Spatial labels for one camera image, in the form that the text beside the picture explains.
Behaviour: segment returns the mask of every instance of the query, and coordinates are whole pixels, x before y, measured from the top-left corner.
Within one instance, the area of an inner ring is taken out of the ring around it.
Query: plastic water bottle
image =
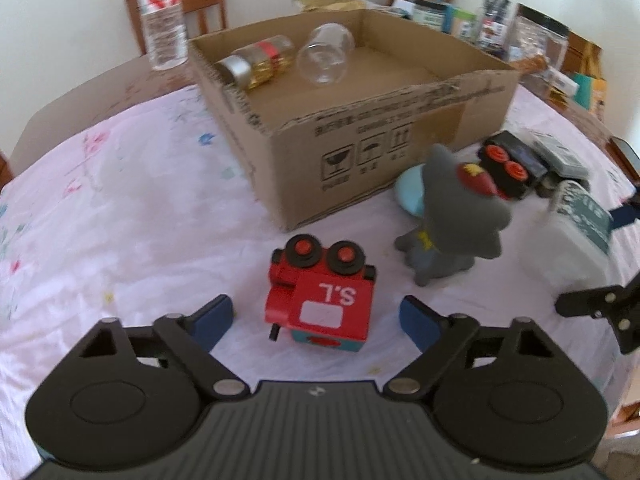
[[[146,52],[154,70],[187,60],[187,30],[182,0],[138,0]]]

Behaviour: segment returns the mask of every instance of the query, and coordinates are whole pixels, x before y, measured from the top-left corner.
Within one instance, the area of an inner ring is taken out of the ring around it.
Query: bag
[[[594,48],[593,43],[587,44],[580,63],[580,72],[574,74],[572,79],[579,85],[574,100],[599,121],[604,121],[607,82],[602,78],[600,51]]]

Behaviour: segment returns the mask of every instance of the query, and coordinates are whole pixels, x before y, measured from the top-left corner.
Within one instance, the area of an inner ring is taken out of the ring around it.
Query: gold jar
[[[293,59],[293,43],[279,35],[237,48],[216,67],[227,82],[250,90],[288,70]]]

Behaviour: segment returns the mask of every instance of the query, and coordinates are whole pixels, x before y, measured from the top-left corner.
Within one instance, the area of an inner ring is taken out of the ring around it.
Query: red toy train
[[[350,241],[328,249],[312,235],[291,238],[271,255],[264,319],[269,338],[289,328],[301,343],[357,352],[367,340],[376,267]]]

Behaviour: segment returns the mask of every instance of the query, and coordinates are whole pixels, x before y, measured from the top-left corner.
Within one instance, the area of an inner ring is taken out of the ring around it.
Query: black clamp
[[[27,404],[26,425],[41,454],[89,470],[137,464],[186,438],[210,403],[249,395],[209,355],[233,315],[231,299],[220,295],[191,316],[167,314],[152,326],[98,322]]]
[[[481,327],[465,314],[443,317],[406,296],[400,320],[423,354],[383,393],[423,403],[465,454],[529,472],[569,467],[593,456],[607,425],[607,407],[531,319],[516,318],[509,328]],[[495,360],[474,367],[482,358]]]
[[[609,321],[620,351],[640,347],[640,272],[627,286],[613,285],[558,296],[556,312],[563,317],[591,316]]]

